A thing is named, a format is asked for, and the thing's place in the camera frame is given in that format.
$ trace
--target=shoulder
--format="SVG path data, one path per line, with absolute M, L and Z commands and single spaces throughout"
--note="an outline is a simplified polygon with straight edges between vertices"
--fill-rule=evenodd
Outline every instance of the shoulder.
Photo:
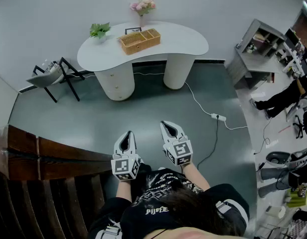
M 117 226 L 123 212 L 130 205 L 131 202 L 124 198 L 115 197 L 108 199 L 90 226 L 88 238 L 96 238 L 98 232 L 105 230 L 107 226 Z
M 202 194 L 212 198 L 215 202 L 237 203 L 237 207 L 241 206 L 249 217 L 249 205 L 240 193 L 230 184 L 219 184 L 206 190 Z

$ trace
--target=white cable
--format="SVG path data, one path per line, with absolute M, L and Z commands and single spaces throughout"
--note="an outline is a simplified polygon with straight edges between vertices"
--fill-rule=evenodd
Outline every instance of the white cable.
M 235 128 L 229 128 L 229 127 L 227 126 L 227 123 L 226 123 L 226 122 L 224 122 L 224 124 L 225 124 L 225 126 L 227 127 L 227 129 L 229 129 L 229 130 L 235 130 L 235 129 L 246 128 L 246 127 L 247 127 L 247 126 L 240 126 L 240 127 L 235 127 Z
M 88 77 L 96 77 L 96 75 L 84 76 L 84 78 L 88 78 Z
M 158 74 L 142 74 L 142 73 L 134 73 L 134 74 L 141 74 L 141 75 L 158 75 L 158 74 L 164 74 L 164 73 L 158 73 Z
M 190 91 L 191 91 L 191 93 L 192 93 L 193 99 L 194 99 L 195 102 L 200 106 L 200 108 L 203 110 L 203 112 L 204 112 L 205 114 L 208 114 L 208 115 L 211 116 L 211 114 L 210 114 L 210 113 L 207 113 L 207 112 L 202 108 L 201 104 L 195 99 L 194 94 L 193 94 L 193 92 L 192 92 L 191 87 L 189 86 L 189 84 L 188 84 L 187 82 L 184 82 L 184 83 L 187 84 L 188 88 L 190 89 Z
M 141 74 L 141 75 L 158 75 L 158 74 L 164 74 L 164 73 L 158 73 L 158 74 L 142 74 L 142 73 L 134 73 L 134 74 Z M 195 98 L 195 96 L 194 96 L 194 93 L 193 93 L 193 91 L 192 91 L 192 89 L 191 89 L 191 87 L 189 86 L 189 84 L 187 83 L 187 82 L 184 82 L 184 83 L 186 83 L 186 85 L 188 86 L 188 88 L 189 88 L 189 90 L 190 90 L 190 92 L 192 93 L 192 97 L 193 97 L 193 99 L 195 100 L 195 102 L 200 106 L 200 108 L 202 109 L 202 111 L 205 113 L 205 114 L 208 114 L 209 116 L 211 116 L 211 114 L 210 113 L 207 113 L 203 108 L 202 108 L 202 106 L 201 106 L 201 104 L 196 100 L 196 98 Z M 235 127 L 235 128 L 229 128 L 228 126 L 227 126 L 227 123 L 226 122 L 224 122 L 224 124 L 225 124 L 225 126 L 227 127 L 227 129 L 229 129 L 229 130 L 235 130 L 235 129 L 239 129 L 239 128 L 246 128 L 247 126 L 240 126 L 240 127 Z

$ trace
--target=desk leg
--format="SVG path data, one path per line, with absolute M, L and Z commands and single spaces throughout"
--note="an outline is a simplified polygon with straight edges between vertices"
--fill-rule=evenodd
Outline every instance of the desk leg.
M 281 56 L 281 58 L 279 59 L 279 62 L 283 59 L 285 59 L 287 56 L 291 56 L 289 51 L 284 52 L 284 54 Z
M 95 72 L 107 97 L 114 101 L 122 101 L 132 95 L 135 90 L 132 62 L 106 71 Z
M 168 54 L 163 77 L 163 82 L 168 88 L 178 90 L 183 86 L 195 57 L 188 54 Z
M 286 73 L 288 71 L 288 69 L 293 66 L 295 59 L 292 59 L 285 68 L 282 69 L 282 72 Z

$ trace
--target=frame on desk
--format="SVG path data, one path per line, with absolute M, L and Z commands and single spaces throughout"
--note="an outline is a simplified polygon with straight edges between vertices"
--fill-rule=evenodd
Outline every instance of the frame on desk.
M 133 28 L 126 28 L 125 29 L 125 34 L 130 34 L 132 32 L 141 32 L 142 31 L 142 28 L 141 27 L 133 27 Z

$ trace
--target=white desk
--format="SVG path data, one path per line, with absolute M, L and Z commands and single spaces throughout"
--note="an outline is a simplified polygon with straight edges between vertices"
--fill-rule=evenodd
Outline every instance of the white desk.
M 270 73 L 279 73 L 281 65 L 275 57 L 264 57 L 257 53 L 249 54 L 240 52 L 235 48 L 236 55 L 227 67 L 227 72 L 231 76 L 233 85 L 236 85 L 242 78 L 250 89 L 257 88 L 257 84 L 262 81 Z
M 106 95 L 115 101 L 127 99 L 135 89 L 132 61 L 141 57 L 168 54 L 163 82 L 170 89 L 180 89 L 192 67 L 195 57 L 205 54 L 209 45 L 197 31 L 178 24 L 150 21 L 142 31 L 154 28 L 161 34 L 159 45 L 126 55 L 118 37 L 126 28 L 137 27 L 134 23 L 115 25 L 107 33 L 104 43 L 88 38 L 77 55 L 79 65 L 95 72 Z
M 299 71 L 302 73 L 302 75 L 304 75 L 304 71 L 303 71 L 303 68 L 302 68 L 302 65 L 301 65 L 301 61 L 297 55 L 297 52 L 294 50 L 292 51 L 291 48 L 286 44 L 286 43 L 283 43 L 283 46 L 285 47 L 286 49 L 286 53 L 283 54 L 283 56 L 279 59 L 279 60 L 282 60 L 284 59 L 287 54 L 289 54 L 290 56 L 293 57 L 293 59 L 287 64 L 287 66 L 282 70 L 282 72 L 286 73 L 288 71 L 288 69 L 294 65 L 294 62 L 295 64 L 297 65 L 297 68 L 299 69 Z

